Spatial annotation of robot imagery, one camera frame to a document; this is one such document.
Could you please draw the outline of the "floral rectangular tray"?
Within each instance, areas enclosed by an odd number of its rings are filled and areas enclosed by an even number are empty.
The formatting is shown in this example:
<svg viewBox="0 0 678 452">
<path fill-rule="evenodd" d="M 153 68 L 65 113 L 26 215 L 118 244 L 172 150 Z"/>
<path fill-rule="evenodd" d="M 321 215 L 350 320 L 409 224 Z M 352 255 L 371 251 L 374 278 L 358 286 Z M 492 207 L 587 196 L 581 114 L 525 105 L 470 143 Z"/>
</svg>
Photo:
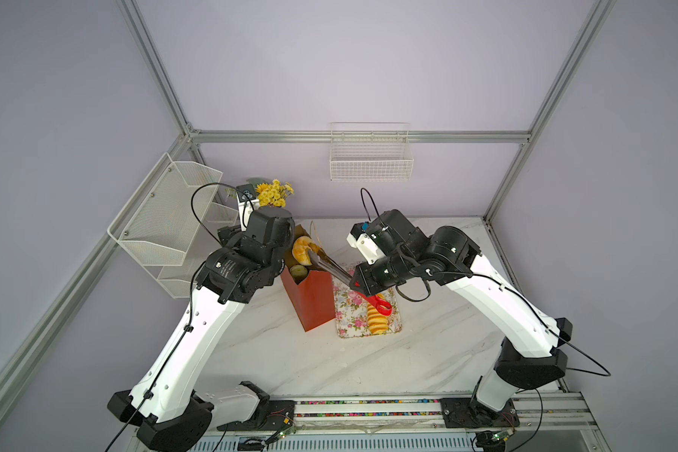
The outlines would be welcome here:
<svg viewBox="0 0 678 452">
<path fill-rule="evenodd" d="M 384 334 L 372 335 L 366 323 L 367 302 L 359 294 L 350 291 L 347 286 L 333 277 L 333 299 L 337 335 L 342 339 L 353 339 L 400 333 L 403 329 L 403 324 L 395 289 L 390 288 L 380 293 L 380 295 L 391 303 L 393 314 L 389 316 L 389 331 Z"/>
</svg>

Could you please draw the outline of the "aluminium frame structure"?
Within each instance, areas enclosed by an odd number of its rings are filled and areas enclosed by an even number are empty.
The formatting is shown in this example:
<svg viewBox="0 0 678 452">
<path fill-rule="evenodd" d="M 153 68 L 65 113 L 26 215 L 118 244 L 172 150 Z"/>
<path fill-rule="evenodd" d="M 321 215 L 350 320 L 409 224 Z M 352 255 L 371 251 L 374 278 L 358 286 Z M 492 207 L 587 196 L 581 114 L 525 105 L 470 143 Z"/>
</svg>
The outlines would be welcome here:
<svg viewBox="0 0 678 452">
<path fill-rule="evenodd" d="M 139 5 L 135 1 L 120 1 L 117 7 L 149 68 L 156 86 L 160 90 L 161 98 L 166 102 L 173 120 L 178 124 L 179 133 L 169 147 L 168 156 L 160 158 L 118 214 L 118 222 L 126 222 L 129 215 L 137 212 L 139 202 L 148 193 L 153 182 L 160 177 L 163 169 L 169 167 L 170 158 L 189 154 L 192 158 L 201 160 L 203 157 L 198 148 L 201 143 L 335 144 L 339 142 L 341 144 L 361 144 L 365 147 L 392 141 L 404 143 L 517 143 L 520 146 L 518 153 L 512 160 L 512 165 L 504 176 L 497 194 L 493 196 L 488 211 L 483 216 L 486 222 L 492 222 L 614 5 L 612 1 L 594 2 L 529 130 L 520 132 L 410 131 L 405 136 L 401 136 L 397 132 L 370 130 L 347 130 L 338 133 L 330 131 L 193 130 L 184 110 L 179 105 L 173 85 L 169 81 L 165 66 L 158 56 L 156 44 L 151 37 Z M 73 320 L 92 288 L 102 277 L 110 258 L 121 244 L 114 237 L 119 231 L 119 227 L 109 227 L 107 233 L 101 237 L 35 329 L 26 337 L 24 343 L 1 371 L 0 428 L 5 424 L 9 413 L 34 378 L 44 356 L 54 346 L 54 342 L 58 340 L 58 337 Z"/>
</svg>

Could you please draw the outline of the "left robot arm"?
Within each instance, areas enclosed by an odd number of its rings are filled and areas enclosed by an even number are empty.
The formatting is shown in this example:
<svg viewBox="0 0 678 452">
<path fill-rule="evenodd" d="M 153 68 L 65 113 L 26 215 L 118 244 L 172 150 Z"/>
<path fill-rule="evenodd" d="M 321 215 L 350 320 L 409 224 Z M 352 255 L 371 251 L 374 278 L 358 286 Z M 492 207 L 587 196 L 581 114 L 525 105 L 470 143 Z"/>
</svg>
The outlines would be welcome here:
<svg viewBox="0 0 678 452">
<path fill-rule="evenodd" d="M 107 408 L 152 451 L 188 451 L 213 427 L 263 426 L 268 393 L 245 380 L 202 397 L 195 384 L 230 324 L 255 292 L 284 271 L 295 222 L 281 207 L 251 208 L 242 226 L 220 229 L 220 248 L 199 266 L 188 308 L 158 358 L 132 389 L 115 393 Z"/>
</svg>

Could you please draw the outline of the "red handled metal tongs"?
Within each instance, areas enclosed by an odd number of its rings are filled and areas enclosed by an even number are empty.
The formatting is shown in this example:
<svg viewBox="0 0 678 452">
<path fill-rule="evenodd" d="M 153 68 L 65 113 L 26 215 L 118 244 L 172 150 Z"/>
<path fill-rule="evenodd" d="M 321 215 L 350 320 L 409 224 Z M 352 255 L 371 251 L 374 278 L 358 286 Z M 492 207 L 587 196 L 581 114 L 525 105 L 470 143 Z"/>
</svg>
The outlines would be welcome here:
<svg viewBox="0 0 678 452">
<path fill-rule="evenodd" d="M 359 294 L 370 306 L 377 310 L 379 314 L 382 316 L 391 316 L 391 314 L 393 314 L 393 307 L 389 301 L 386 301 L 377 295 L 367 296 L 362 294 L 352 284 L 350 273 L 335 263 L 329 255 L 317 253 L 312 248 L 309 248 L 307 252 L 313 264 L 329 272 L 331 276 L 337 278 L 342 284 Z"/>
</svg>

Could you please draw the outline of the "white mesh two-tier shelf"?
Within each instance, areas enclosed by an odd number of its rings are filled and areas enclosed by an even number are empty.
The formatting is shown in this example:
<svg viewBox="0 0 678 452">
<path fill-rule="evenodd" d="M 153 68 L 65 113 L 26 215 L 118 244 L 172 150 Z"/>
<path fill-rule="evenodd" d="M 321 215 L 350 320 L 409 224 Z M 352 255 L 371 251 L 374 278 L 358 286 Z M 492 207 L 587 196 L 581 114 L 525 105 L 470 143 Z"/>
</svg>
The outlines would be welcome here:
<svg viewBox="0 0 678 452">
<path fill-rule="evenodd" d="M 188 296 L 190 279 L 220 245 L 209 235 L 238 222 L 217 193 L 223 173 L 165 154 L 108 226 L 108 235 L 173 298 Z"/>
</svg>

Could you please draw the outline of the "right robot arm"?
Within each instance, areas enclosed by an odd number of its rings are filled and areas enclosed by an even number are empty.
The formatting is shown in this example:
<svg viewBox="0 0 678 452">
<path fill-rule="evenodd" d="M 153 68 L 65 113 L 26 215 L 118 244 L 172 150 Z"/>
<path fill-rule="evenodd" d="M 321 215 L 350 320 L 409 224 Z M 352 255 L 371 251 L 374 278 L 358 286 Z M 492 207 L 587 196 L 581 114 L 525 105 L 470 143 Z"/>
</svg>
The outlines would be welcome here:
<svg viewBox="0 0 678 452">
<path fill-rule="evenodd" d="M 527 301 L 461 229 L 442 226 L 426 235 L 400 211 L 390 210 L 354 224 L 347 241 L 363 256 L 348 283 L 354 292 L 369 297 L 412 279 L 435 282 L 469 301 L 503 333 L 495 364 L 463 408 L 446 409 L 448 423 L 490 427 L 509 414 L 517 392 L 565 377 L 568 357 L 562 346 L 571 340 L 572 323 Z"/>
</svg>

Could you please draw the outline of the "orange ridged bread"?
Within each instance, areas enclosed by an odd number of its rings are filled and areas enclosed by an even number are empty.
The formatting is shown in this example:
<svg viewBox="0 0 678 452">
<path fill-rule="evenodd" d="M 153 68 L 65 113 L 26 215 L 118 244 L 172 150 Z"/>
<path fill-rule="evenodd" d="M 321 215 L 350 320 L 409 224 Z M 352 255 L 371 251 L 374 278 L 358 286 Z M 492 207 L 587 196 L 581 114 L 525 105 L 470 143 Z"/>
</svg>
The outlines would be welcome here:
<svg viewBox="0 0 678 452">
<path fill-rule="evenodd" d="M 307 269 L 307 267 L 303 265 L 297 264 L 295 266 L 290 267 L 289 272 L 293 281 L 296 284 L 300 284 L 308 277 L 309 269 Z"/>
</svg>

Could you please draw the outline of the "red brown paper bag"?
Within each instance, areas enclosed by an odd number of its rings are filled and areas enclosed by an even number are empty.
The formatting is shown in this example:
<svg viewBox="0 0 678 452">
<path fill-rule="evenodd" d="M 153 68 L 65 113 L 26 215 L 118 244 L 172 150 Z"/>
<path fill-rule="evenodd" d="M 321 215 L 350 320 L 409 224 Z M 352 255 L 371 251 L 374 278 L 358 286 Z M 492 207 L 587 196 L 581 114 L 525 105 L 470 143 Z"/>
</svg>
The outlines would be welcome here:
<svg viewBox="0 0 678 452">
<path fill-rule="evenodd" d="M 292 248 L 284 254 L 286 269 L 281 274 L 282 284 L 295 309 L 299 322 L 305 331 L 335 320 L 333 279 L 324 270 L 309 269 L 308 277 L 296 284 L 289 272 L 298 262 L 292 255 Z"/>
</svg>

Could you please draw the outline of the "long ridged yellow bread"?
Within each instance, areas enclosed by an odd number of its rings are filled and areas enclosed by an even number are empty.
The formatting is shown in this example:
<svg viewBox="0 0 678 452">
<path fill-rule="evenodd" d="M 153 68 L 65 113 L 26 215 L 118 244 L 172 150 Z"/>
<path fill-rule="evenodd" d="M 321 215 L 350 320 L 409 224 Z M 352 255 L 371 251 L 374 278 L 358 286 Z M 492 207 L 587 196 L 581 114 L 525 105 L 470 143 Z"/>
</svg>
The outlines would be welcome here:
<svg viewBox="0 0 678 452">
<path fill-rule="evenodd" d="M 389 316 L 393 313 L 391 303 L 382 295 L 373 296 L 366 300 L 367 328 L 372 335 L 384 334 L 389 331 Z"/>
</svg>

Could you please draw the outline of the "round golden bun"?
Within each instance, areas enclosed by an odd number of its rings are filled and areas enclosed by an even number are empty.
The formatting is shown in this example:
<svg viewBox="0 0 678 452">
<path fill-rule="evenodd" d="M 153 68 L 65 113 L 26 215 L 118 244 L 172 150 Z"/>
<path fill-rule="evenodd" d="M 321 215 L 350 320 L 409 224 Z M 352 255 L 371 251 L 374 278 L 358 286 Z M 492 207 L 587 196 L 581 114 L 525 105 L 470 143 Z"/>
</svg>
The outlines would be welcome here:
<svg viewBox="0 0 678 452">
<path fill-rule="evenodd" d="M 314 243 L 314 240 L 308 235 L 302 235 L 297 238 L 292 248 L 292 255 L 294 259 L 303 267 L 311 267 L 313 265 L 310 252 L 318 254 L 320 246 Z"/>
</svg>

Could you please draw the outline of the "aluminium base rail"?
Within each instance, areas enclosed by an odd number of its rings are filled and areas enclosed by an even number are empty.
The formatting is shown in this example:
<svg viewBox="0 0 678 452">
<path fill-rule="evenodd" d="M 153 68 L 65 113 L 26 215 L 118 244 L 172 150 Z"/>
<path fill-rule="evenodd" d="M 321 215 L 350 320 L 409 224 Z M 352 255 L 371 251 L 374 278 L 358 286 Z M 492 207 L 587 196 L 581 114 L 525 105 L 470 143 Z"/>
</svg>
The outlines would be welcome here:
<svg viewBox="0 0 678 452">
<path fill-rule="evenodd" d="M 608 451 L 578 393 L 523 393 L 499 414 L 468 395 L 262 399 L 243 422 L 136 433 L 131 451 Z"/>
</svg>

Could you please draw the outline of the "yellow flower bouquet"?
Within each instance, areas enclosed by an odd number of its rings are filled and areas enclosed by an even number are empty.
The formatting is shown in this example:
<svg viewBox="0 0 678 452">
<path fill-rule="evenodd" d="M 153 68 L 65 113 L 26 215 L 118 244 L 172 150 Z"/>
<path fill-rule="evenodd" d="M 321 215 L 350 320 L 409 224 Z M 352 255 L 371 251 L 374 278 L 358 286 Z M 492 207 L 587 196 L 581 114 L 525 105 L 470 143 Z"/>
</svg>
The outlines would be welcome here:
<svg viewBox="0 0 678 452">
<path fill-rule="evenodd" d="M 293 186 L 288 182 L 283 183 L 277 179 L 251 178 L 247 182 L 253 186 L 256 192 L 256 199 L 258 199 L 261 207 L 273 206 L 284 208 L 287 205 L 287 199 L 295 193 Z"/>
</svg>

